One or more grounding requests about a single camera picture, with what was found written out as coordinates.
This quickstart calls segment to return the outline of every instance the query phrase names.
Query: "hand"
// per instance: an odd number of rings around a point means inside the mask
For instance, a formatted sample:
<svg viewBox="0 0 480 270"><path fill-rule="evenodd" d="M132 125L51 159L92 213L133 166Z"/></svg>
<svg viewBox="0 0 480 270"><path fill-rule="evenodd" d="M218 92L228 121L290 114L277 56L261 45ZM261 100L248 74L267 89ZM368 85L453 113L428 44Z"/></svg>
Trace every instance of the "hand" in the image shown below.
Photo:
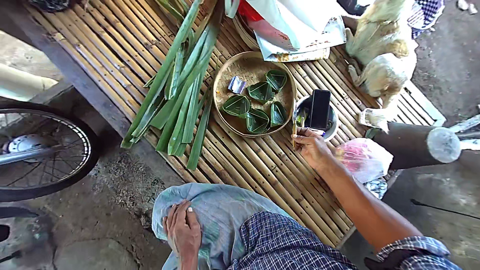
<svg viewBox="0 0 480 270"><path fill-rule="evenodd" d="M324 138L309 128L297 128L297 134L292 134L292 138L297 142L295 150L300 152L308 164L316 170L322 168L326 158L333 157L332 152L324 142Z"/></svg>
<svg viewBox="0 0 480 270"><path fill-rule="evenodd" d="M196 262L198 251L202 242L200 224L187 200L178 206L174 204L163 218L163 229L167 235L168 244L180 258L180 264L193 264L197 269Z"/></svg>

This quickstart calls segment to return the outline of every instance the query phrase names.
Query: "bamboo mat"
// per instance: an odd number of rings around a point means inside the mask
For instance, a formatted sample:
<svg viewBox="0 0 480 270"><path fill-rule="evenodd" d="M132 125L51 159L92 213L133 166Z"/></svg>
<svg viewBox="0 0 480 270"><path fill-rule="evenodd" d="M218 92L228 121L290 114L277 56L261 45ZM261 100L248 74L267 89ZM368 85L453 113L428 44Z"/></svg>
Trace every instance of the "bamboo mat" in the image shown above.
<svg viewBox="0 0 480 270"><path fill-rule="evenodd" d="M143 88L161 66L177 27L154 0L90 0L58 13L43 13L26 7L97 83L100 89L132 121L147 93ZM202 7L196 28L205 16ZM223 21L218 42L202 85L213 83L215 68L233 55L249 51L230 19ZM331 105L340 119L337 135L328 143L334 147L365 134L357 114L366 107L378 108L372 97L353 86L342 47L331 49L328 59L287 63L295 77L297 99L313 89L332 92ZM400 95L397 122L432 125L435 120L410 94ZM291 129L263 138L248 139L231 132L213 113L198 163L185 169L190 148L182 157L165 159L186 182L231 184L273 200L300 224L310 228L321 241L336 246L353 227L337 199L320 176L291 145ZM158 130L145 137L156 145Z"/></svg>

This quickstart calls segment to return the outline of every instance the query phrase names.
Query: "sleeping dog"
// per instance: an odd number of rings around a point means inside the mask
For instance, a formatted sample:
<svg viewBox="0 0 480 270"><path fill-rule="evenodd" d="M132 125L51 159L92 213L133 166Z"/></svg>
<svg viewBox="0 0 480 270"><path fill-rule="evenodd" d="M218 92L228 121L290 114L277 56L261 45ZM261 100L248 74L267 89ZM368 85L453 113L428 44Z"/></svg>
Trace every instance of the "sleeping dog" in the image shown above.
<svg viewBox="0 0 480 270"><path fill-rule="evenodd" d="M376 0L358 19L355 35L346 29L347 53L364 66L360 76L352 65L348 72L356 86L361 86L370 96L382 99L384 109L396 105L396 95L412 78L417 63L414 51L417 43L412 40L412 30L407 24L413 1ZM377 113L389 120L395 111L380 110Z"/></svg>

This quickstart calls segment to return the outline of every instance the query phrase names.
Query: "black phone screen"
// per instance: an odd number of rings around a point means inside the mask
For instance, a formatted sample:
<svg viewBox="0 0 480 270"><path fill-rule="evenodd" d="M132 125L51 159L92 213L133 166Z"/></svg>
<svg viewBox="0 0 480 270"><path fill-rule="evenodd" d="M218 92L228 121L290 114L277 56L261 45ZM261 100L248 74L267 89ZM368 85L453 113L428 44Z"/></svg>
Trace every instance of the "black phone screen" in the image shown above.
<svg viewBox="0 0 480 270"><path fill-rule="evenodd" d="M310 127L326 129L328 124L328 113L330 112L330 91L313 91L312 108L310 110Z"/></svg>

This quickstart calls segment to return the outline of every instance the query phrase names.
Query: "person's left hand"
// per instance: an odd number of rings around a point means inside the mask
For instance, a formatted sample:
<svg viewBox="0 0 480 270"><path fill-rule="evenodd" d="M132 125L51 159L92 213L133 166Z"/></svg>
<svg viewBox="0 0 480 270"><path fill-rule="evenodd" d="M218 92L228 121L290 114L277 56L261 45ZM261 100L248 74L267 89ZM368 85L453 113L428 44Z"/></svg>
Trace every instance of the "person's left hand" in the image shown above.
<svg viewBox="0 0 480 270"><path fill-rule="evenodd" d="M163 218L163 229L167 235L168 244L180 259L198 256L202 242L202 232L197 217L187 200L178 206L174 204Z"/></svg>

